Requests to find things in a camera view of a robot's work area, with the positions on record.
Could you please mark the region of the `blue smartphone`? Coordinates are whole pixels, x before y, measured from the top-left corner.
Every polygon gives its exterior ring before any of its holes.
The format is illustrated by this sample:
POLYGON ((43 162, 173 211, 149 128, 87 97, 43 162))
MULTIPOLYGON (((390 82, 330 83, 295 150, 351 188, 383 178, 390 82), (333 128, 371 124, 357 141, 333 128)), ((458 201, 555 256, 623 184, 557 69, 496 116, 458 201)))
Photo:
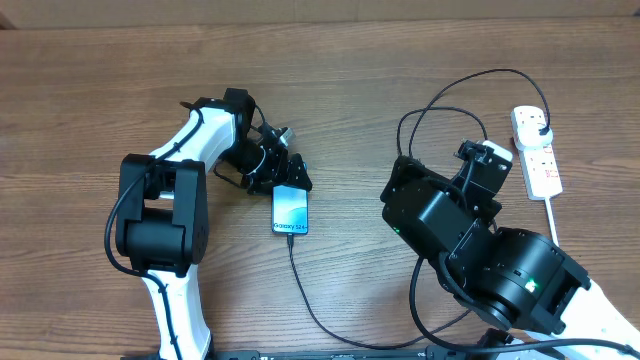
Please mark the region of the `blue smartphone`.
POLYGON ((272 231, 294 235, 308 233, 308 192, 306 190, 286 185, 273 188, 272 231))

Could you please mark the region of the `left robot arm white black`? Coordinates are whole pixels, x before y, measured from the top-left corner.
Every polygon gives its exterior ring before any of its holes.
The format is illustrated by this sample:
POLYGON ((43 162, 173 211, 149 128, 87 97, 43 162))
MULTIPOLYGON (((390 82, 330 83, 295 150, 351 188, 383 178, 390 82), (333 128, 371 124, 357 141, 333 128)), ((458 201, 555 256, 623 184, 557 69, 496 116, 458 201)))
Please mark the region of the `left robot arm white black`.
POLYGON ((104 248, 114 268, 147 287, 161 338, 154 358, 213 359, 198 281, 209 239, 208 174, 227 162, 242 176, 238 188, 259 195, 279 186, 309 191, 312 181, 289 151, 290 128, 253 125, 262 111, 247 90, 184 106, 188 120, 167 143, 123 159, 104 248))

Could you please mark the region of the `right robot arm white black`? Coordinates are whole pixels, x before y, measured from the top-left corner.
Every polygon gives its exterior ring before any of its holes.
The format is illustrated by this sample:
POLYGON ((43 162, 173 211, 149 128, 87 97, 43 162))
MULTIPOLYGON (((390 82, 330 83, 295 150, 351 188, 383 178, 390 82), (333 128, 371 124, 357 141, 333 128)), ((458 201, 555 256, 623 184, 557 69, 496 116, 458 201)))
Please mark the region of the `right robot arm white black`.
POLYGON ((495 196, 513 155, 485 140, 463 142, 463 165, 451 179, 400 155, 380 195, 382 217, 429 263, 440 286, 496 331, 527 332, 528 343, 494 346, 445 341, 427 330, 409 291, 412 319, 437 346, 496 356, 554 349, 573 359, 633 359, 639 332, 608 301, 587 270, 552 240, 521 228, 493 228, 495 196))

